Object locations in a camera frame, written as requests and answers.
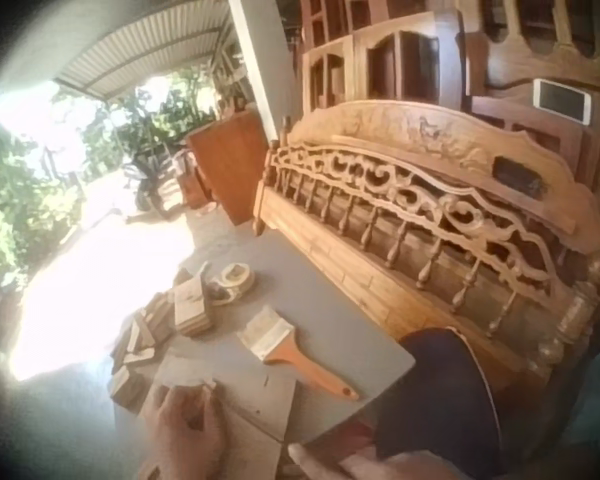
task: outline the wooden bed headboard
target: wooden bed headboard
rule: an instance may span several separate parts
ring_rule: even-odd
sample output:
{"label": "wooden bed headboard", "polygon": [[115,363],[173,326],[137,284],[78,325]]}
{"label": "wooden bed headboard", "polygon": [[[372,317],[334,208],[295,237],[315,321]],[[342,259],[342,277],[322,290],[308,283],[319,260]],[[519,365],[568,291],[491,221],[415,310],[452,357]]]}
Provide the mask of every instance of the wooden bed headboard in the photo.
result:
{"label": "wooden bed headboard", "polygon": [[600,316],[592,193],[526,133],[460,112],[315,110],[272,145],[254,213],[394,337],[459,328],[499,386],[546,379]]}

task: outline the white phone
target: white phone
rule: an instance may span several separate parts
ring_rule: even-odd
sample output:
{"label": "white phone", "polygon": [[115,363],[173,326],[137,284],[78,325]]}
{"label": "white phone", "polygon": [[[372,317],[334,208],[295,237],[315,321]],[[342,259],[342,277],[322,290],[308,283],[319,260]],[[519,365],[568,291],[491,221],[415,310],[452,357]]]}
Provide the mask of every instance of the white phone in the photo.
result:
{"label": "white phone", "polygon": [[583,125],[591,123],[591,95],[561,83],[536,78],[533,106]]}

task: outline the pillar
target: pillar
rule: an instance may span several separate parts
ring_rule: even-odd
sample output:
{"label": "pillar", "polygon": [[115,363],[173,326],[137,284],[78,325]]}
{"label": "pillar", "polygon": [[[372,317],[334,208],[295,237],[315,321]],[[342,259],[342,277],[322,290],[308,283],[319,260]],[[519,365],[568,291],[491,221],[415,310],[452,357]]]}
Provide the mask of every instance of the pillar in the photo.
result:
{"label": "pillar", "polygon": [[282,119],[300,118],[301,94],[275,0],[229,0],[233,23],[269,140]]}

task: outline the roof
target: roof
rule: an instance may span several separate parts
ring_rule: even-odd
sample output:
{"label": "roof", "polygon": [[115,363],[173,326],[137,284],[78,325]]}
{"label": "roof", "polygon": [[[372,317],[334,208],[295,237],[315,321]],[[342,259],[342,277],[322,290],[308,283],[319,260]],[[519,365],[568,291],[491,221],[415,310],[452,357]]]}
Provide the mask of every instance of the roof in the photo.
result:
{"label": "roof", "polygon": [[67,64],[56,81],[108,100],[152,75],[208,61],[230,26],[226,1],[172,3],[101,38]]}

